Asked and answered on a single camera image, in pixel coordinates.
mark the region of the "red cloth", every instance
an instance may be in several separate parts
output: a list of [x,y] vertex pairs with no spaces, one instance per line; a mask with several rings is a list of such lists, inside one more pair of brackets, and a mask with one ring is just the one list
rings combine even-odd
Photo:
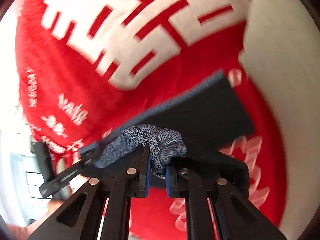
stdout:
[[71,165],[79,147],[221,68],[257,131],[224,152],[247,158],[251,200],[278,225],[286,192],[281,137],[238,62],[248,7],[248,0],[25,0],[16,58],[34,137],[49,144],[54,165],[61,157]]

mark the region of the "gray patterned cloth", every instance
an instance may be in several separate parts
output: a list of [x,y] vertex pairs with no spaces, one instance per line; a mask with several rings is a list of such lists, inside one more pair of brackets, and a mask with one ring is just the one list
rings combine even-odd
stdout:
[[121,135],[110,142],[95,166],[105,168],[139,145],[145,146],[147,143],[150,144],[151,170],[162,179],[165,179],[165,170],[172,158],[187,156],[187,148],[179,132],[140,124],[123,130]]

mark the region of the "white chinese characters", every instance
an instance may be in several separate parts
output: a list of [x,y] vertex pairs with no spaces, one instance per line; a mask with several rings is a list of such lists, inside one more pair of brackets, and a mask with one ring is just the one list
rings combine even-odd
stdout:
[[61,40],[75,24],[67,45],[95,63],[109,82],[135,89],[187,47],[246,19],[248,0],[44,0],[45,29]]
[[258,189],[261,180],[261,168],[256,165],[256,161],[260,153],[261,144],[261,136],[256,136],[250,140],[247,140],[245,136],[241,136],[233,141],[231,147],[220,150],[220,152],[232,156],[233,151],[240,148],[242,153],[245,154],[244,162],[248,166],[250,179],[254,181],[249,187],[249,200],[258,209],[265,203],[270,192],[269,187]]
[[29,96],[29,107],[37,106],[37,81],[34,70],[30,67],[26,67],[26,73],[30,73],[28,77],[28,96]]
[[84,146],[84,143],[82,142],[83,139],[77,140],[72,142],[72,145],[67,145],[67,150],[66,151],[73,151],[73,160],[76,161],[79,159],[79,148]]
[[56,143],[54,143],[53,141],[51,141],[49,138],[47,138],[46,136],[42,136],[41,137],[42,141],[44,143],[46,143],[48,145],[48,148],[50,150],[53,150],[56,153],[60,153],[63,154],[65,153],[66,149],[61,147],[60,145],[57,145]]
[[63,132],[65,130],[63,124],[61,122],[57,122],[54,115],[49,115],[48,117],[42,116],[41,119],[45,121],[49,128],[52,128],[56,135],[62,136],[63,138],[68,137],[68,135]]
[[76,106],[75,103],[69,102],[68,99],[64,98],[64,94],[60,94],[59,98],[59,108],[65,112],[67,116],[71,118],[71,120],[76,125],[81,125],[82,122],[87,118],[88,111],[82,110],[82,104]]

